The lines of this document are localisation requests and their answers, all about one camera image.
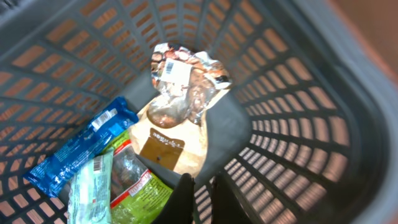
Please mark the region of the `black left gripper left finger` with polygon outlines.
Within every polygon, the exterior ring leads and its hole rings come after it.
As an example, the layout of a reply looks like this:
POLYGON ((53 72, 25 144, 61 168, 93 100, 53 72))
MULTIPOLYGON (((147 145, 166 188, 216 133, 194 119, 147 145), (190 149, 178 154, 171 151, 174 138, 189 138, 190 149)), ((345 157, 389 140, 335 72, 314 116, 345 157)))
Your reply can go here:
POLYGON ((152 224, 191 224, 193 221, 194 178, 183 174, 167 203, 152 224))

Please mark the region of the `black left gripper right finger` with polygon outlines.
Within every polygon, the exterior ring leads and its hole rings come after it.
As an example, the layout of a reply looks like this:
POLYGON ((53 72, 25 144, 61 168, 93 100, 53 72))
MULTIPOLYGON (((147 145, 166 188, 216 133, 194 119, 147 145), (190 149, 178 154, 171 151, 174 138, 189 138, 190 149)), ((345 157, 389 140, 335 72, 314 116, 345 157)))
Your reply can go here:
POLYGON ((212 224, 251 224, 235 194, 221 173, 215 175, 211 192, 212 224))

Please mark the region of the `green Haribo gummy bag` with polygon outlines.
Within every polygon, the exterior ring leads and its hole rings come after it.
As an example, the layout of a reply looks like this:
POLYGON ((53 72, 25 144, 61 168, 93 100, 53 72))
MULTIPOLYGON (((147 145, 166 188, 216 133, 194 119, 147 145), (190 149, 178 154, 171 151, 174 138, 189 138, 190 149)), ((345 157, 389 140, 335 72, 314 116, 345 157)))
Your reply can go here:
POLYGON ((152 223, 173 190, 139 160, 127 131, 115 137, 105 151, 114 152, 111 171, 111 221, 120 224, 152 223))

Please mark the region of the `beige nut snack pouch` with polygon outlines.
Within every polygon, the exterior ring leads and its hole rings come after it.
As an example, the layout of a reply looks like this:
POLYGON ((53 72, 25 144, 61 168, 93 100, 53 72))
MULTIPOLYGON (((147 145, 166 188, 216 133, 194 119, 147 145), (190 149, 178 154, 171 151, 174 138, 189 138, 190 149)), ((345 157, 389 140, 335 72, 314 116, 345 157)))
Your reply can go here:
POLYGON ((196 177, 208 153, 206 112, 229 91, 232 79, 207 52, 176 43, 156 45, 150 65, 159 95, 129 128, 132 148, 168 170, 196 177))

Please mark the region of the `light teal snack wrapper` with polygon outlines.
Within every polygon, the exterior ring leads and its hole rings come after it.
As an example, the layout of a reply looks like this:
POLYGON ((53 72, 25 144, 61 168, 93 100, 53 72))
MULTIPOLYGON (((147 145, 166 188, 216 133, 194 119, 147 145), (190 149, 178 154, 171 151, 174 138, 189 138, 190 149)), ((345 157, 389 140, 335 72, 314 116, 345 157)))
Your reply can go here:
POLYGON ((113 152, 89 160, 70 183, 68 224, 111 223, 113 152))

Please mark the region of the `blue snack bar wrapper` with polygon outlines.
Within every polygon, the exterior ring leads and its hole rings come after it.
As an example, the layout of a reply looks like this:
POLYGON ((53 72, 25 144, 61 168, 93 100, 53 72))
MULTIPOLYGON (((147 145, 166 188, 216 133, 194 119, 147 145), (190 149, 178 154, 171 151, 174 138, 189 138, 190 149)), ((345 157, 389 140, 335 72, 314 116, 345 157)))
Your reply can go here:
POLYGON ((101 154, 115 137, 138 122, 124 97, 116 97, 78 134, 52 156, 29 170, 23 178, 49 197, 58 197, 66 183, 91 159, 101 154))

